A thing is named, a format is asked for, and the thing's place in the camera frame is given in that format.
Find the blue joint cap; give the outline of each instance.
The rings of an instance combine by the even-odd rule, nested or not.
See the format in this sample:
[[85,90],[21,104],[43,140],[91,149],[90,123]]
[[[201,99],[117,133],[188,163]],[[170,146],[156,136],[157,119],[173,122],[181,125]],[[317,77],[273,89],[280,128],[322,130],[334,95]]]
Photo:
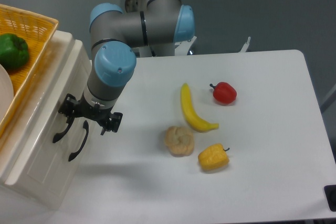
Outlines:
[[177,20],[174,42],[191,40],[195,35],[194,13],[190,6],[182,5]]
[[110,87],[122,87],[131,79],[137,59],[123,42],[109,41],[97,52],[94,69],[98,78]]
[[117,11],[117,12],[120,12],[120,13],[123,13],[122,9],[118,5],[113,5],[113,4],[110,4],[110,3],[99,4],[95,8],[93,8],[92,11],[91,11],[91,14],[90,14],[90,29],[91,29],[92,22],[99,15],[101,15],[105,12],[113,11],[113,10]]

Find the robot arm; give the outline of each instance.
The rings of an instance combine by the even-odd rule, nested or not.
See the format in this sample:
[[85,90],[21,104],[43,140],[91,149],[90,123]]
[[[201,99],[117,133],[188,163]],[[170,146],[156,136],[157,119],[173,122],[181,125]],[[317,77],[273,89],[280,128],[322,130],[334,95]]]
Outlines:
[[96,121],[105,131],[116,132],[122,114],[111,113],[123,88],[131,79],[134,47],[190,40],[195,33],[190,6],[181,0],[146,0],[146,9],[123,13],[113,4],[96,6],[90,16],[92,70],[79,101],[68,94],[59,112],[73,118]]

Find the red fruit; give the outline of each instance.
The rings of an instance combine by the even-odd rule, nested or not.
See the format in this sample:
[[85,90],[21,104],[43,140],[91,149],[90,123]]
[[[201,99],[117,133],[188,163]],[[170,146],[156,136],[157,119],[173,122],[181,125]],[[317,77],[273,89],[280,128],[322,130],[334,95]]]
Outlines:
[[218,102],[229,104],[237,97],[237,91],[229,83],[220,82],[216,86],[210,86],[214,88],[213,96]]

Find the black object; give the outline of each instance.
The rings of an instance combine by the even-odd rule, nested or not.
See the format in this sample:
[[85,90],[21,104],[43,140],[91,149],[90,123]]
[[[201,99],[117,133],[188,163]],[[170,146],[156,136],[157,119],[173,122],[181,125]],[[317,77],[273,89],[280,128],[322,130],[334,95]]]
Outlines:
[[101,133],[103,135],[105,131],[117,132],[119,129],[122,113],[114,112],[112,114],[112,108],[102,109],[98,103],[91,106],[83,95],[77,101],[73,95],[67,94],[58,112],[69,117],[84,117],[96,121],[103,128]]
[[53,143],[57,143],[58,141],[60,141],[68,133],[68,131],[71,128],[74,120],[75,120],[75,118],[73,118],[73,117],[70,117],[70,116],[67,117],[67,124],[68,124],[68,126],[66,127],[66,129],[63,132],[55,134],[55,136],[53,138]]
[[325,196],[331,211],[336,212],[336,185],[324,187]]
[[145,46],[148,46],[146,21],[145,21],[145,14],[144,14],[143,11],[140,11],[140,18],[141,18],[143,43],[144,43]]
[[89,135],[89,123],[86,120],[83,122],[83,129],[86,130],[86,134],[85,134],[85,137],[83,139],[83,142],[80,145],[78,151],[72,152],[70,154],[69,159],[68,159],[69,162],[72,161],[72,160],[74,160],[78,156],[78,154],[82,151],[82,149],[83,149],[83,147],[84,147],[84,145],[86,143],[86,140],[88,139],[88,135]]
[[98,40],[96,43],[94,43],[91,47],[91,51],[99,44],[102,44],[102,43],[107,43],[107,42],[110,42],[110,41],[119,41],[121,42],[120,40],[117,40],[117,39],[101,39],[101,40]]

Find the yellow bell pepper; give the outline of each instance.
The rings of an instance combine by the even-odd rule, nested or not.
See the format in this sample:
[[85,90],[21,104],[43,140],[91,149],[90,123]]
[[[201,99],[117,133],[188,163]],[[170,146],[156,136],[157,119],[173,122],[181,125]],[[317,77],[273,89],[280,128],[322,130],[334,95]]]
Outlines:
[[202,151],[198,155],[198,161],[203,170],[212,170],[220,168],[229,163],[229,158],[226,155],[222,144],[214,144]]

